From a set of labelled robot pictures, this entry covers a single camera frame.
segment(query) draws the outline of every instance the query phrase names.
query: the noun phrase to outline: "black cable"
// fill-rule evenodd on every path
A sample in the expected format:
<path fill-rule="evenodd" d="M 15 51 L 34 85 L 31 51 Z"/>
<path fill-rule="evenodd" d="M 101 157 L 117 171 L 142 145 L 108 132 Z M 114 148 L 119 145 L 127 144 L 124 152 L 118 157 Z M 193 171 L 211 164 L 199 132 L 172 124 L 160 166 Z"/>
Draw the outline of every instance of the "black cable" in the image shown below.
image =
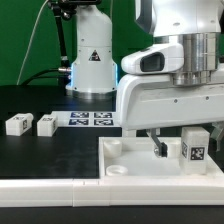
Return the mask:
<path fill-rule="evenodd" d="M 29 79 L 27 79 L 26 81 L 24 81 L 21 85 L 22 86 L 26 86 L 29 82 L 31 82 L 33 79 L 41 76 L 41 75 L 44 75 L 46 73 L 51 73 L 51 72 L 58 72 L 58 68 L 51 68 L 51 69 L 46 69 L 46 70 L 43 70 L 41 72 L 38 72 L 36 73 L 35 75 L 31 76 Z"/>
<path fill-rule="evenodd" d="M 25 85 L 29 84 L 31 81 L 33 81 L 35 79 L 60 79 L 60 78 L 67 78 L 67 77 L 68 77 L 68 75 L 54 75 L 54 76 L 34 77 L 32 80 L 27 82 Z"/>

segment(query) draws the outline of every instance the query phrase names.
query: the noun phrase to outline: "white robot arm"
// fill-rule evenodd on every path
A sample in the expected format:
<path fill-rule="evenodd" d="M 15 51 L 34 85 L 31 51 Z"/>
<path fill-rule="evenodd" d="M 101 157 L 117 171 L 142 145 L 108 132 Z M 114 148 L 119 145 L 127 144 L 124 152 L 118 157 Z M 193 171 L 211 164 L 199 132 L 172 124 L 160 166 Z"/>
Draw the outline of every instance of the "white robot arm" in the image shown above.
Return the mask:
<path fill-rule="evenodd" d="M 126 131 L 224 121 L 224 66 L 219 63 L 220 0 L 142 0 L 156 19 L 142 26 L 154 45 L 127 56 L 117 116 Z M 137 15 L 140 1 L 136 0 Z"/>
<path fill-rule="evenodd" d="M 144 31 L 154 35 L 155 44 L 144 52 L 125 57 L 123 70 L 144 75 L 181 69 L 186 49 L 183 41 L 178 40 L 180 36 L 220 33 L 222 12 L 220 0 L 136 0 L 136 21 Z"/>

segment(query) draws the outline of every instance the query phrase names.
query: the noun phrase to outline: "circular hole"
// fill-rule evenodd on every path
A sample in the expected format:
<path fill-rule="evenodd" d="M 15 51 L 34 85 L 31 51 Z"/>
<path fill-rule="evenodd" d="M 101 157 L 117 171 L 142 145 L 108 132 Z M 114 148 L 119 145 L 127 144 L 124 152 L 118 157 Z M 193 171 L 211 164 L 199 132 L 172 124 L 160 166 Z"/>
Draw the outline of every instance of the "circular hole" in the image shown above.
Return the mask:
<path fill-rule="evenodd" d="M 128 169 L 125 166 L 112 165 L 106 169 L 107 176 L 124 176 L 128 174 Z"/>
<path fill-rule="evenodd" d="M 173 26 L 180 26 L 180 23 L 174 23 Z"/>

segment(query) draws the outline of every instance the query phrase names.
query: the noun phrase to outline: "cable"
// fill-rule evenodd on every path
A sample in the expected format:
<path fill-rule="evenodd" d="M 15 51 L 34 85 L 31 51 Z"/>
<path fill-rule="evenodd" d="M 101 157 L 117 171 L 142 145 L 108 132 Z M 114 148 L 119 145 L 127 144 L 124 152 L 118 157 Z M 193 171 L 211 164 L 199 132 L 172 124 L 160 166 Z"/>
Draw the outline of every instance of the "cable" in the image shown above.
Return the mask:
<path fill-rule="evenodd" d="M 110 19 L 113 19 L 114 0 L 110 0 Z"/>
<path fill-rule="evenodd" d="M 46 69 L 43 70 L 41 72 L 36 73 L 35 75 L 31 76 L 29 79 L 27 79 L 26 81 L 24 81 L 21 85 L 22 86 L 26 86 L 29 82 L 31 82 L 33 79 L 38 78 L 41 75 L 44 75 L 46 73 L 51 73 L 51 72 L 58 72 L 58 68 L 51 68 L 51 69 Z"/>
<path fill-rule="evenodd" d="M 32 78 L 32 80 L 30 80 L 29 82 L 27 82 L 25 85 L 22 84 L 22 86 L 26 86 L 27 84 L 29 84 L 34 79 L 59 79 L 59 78 L 65 78 L 65 75 L 34 77 L 34 78 Z"/>
<path fill-rule="evenodd" d="M 27 51 L 26 51 L 26 54 L 25 54 L 25 57 L 23 59 L 23 63 L 22 63 L 22 66 L 21 66 L 21 69 L 20 69 L 20 72 L 19 72 L 19 77 L 17 79 L 17 85 L 19 85 L 19 82 L 21 80 L 21 77 L 22 77 L 22 74 L 23 74 L 23 70 L 24 70 L 24 67 L 25 67 L 25 64 L 26 64 L 26 61 L 27 61 L 27 58 L 29 56 L 29 53 L 30 53 L 30 49 L 31 49 L 31 46 L 32 46 L 32 43 L 33 43 L 33 38 L 34 38 L 34 35 L 36 33 L 36 29 L 37 29 L 37 25 L 39 23 L 39 20 L 40 20 L 40 17 L 41 17 L 41 14 L 43 12 L 43 9 L 45 7 L 45 5 L 48 3 L 49 0 L 46 0 L 44 2 L 44 4 L 41 6 L 40 8 L 40 11 L 38 13 L 38 16 L 37 16 L 37 19 L 36 19 L 36 22 L 34 24 L 34 27 L 33 27 L 33 31 L 32 31 L 32 34 L 31 34 L 31 37 L 30 37 L 30 41 L 29 41 L 29 45 L 27 47 Z"/>

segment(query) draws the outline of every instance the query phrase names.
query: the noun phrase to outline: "white block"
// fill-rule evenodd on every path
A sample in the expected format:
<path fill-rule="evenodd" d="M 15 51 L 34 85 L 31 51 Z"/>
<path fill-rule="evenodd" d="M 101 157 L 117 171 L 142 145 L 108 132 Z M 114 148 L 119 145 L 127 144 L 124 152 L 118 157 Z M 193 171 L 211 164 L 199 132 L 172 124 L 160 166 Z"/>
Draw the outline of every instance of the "white block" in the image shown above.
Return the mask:
<path fill-rule="evenodd" d="M 32 127 L 33 115 L 17 114 L 5 122 L 6 135 L 21 136 Z"/>
<path fill-rule="evenodd" d="M 52 137 L 52 135 L 57 130 L 57 128 L 58 128 L 57 116 L 44 115 L 37 122 L 37 135 L 45 136 L 45 137 Z"/>
<path fill-rule="evenodd" d="M 179 164 L 186 174 L 206 174 L 209 136 L 201 127 L 182 129 Z"/>

